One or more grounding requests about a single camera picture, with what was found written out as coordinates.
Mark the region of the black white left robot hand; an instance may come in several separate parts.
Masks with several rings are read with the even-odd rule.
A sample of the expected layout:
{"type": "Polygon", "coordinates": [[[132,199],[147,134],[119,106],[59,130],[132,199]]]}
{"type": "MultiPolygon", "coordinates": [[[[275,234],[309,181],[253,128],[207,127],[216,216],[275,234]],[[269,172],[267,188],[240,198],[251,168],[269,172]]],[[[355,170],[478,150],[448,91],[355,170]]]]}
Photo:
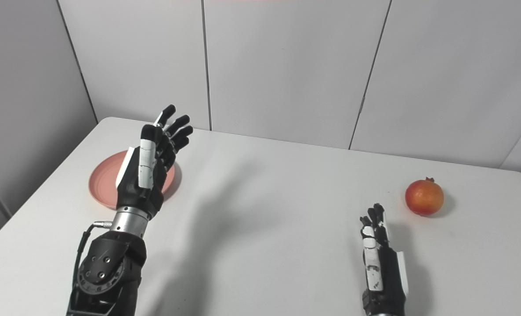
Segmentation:
{"type": "Polygon", "coordinates": [[[153,123],[142,127],[139,145],[126,152],[116,179],[116,209],[136,208],[151,219],[162,208],[166,175],[193,133],[188,115],[168,123],[175,112],[174,104],[164,108],[153,123]]]}

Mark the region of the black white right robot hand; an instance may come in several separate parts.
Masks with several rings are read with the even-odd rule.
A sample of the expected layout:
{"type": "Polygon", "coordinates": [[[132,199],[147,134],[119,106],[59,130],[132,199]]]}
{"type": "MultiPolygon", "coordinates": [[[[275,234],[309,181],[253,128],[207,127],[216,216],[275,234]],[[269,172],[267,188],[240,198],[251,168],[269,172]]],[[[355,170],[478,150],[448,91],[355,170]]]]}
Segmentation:
{"type": "Polygon", "coordinates": [[[359,218],[366,289],[362,306],[367,316],[405,316],[409,293],[404,254],[390,246],[385,209],[375,203],[359,218]]]}

